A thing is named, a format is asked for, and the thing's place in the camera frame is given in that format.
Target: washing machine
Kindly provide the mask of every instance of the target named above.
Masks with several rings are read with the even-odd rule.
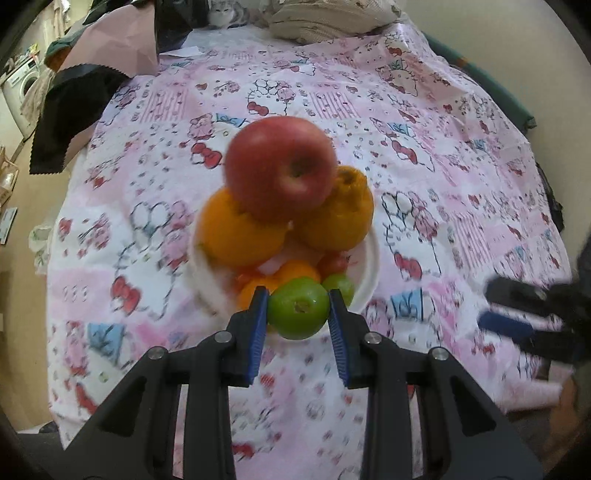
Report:
[[[2,91],[8,109],[10,110],[10,113],[12,113],[14,121],[17,123],[25,140],[34,132],[36,123],[29,123],[29,121],[21,115],[21,105],[29,88],[33,86],[33,83],[35,83],[35,80],[38,78],[39,66],[34,59],[29,59],[23,65],[16,68],[2,85]]]

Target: metal screw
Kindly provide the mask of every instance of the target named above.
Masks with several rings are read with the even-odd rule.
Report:
[[[377,343],[381,343],[382,336],[376,332],[369,332],[369,333],[365,334],[363,339],[365,340],[366,343],[371,343],[373,345],[376,345]]]
[[[216,333],[213,338],[217,343],[228,343],[232,340],[232,334],[227,330],[222,330],[221,332]]]
[[[148,350],[148,358],[150,360],[160,360],[166,352],[167,350],[163,346],[153,346]]]
[[[542,290],[541,288],[536,288],[534,290],[536,296],[541,300],[541,301],[546,301],[546,299],[548,298],[548,295],[546,295],[546,292],[544,290]]]
[[[435,360],[447,360],[449,358],[449,352],[443,347],[438,346],[431,351],[431,355]]]

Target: green cloth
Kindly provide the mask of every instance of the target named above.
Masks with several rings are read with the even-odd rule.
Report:
[[[58,38],[57,40],[54,40],[53,42],[51,42],[49,44],[49,46],[47,47],[47,51],[45,53],[45,59],[44,59],[45,64],[47,65],[47,62],[49,61],[51,56],[55,55],[57,52],[59,52],[63,48],[73,47],[76,44],[76,42],[78,41],[78,39],[80,38],[80,36],[84,33],[85,29],[86,29],[86,25],[83,26],[82,28],[80,28],[79,30],[70,32],[70,33],[66,34],[65,36],[63,36],[62,38]]]
[[[503,113],[524,135],[528,130],[536,127],[534,116],[525,108],[506,88],[492,78],[487,72],[462,57],[454,49],[444,45],[439,40],[425,34],[431,49],[436,55],[465,72],[491,96]]]

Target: green apple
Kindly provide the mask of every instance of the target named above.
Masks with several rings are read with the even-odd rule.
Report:
[[[326,277],[322,282],[322,286],[326,291],[331,291],[334,288],[340,290],[340,294],[343,296],[345,305],[351,305],[353,301],[353,295],[355,295],[355,284],[353,281],[344,273],[335,273],[329,277]]]
[[[273,292],[267,322],[288,340],[303,340],[322,328],[328,318],[327,291],[310,277],[290,280]]]

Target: gray and white cat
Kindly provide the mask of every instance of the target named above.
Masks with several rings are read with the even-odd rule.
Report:
[[[237,0],[212,0],[207,20],[216,28],[241,27],[248,23],[249,13]]]

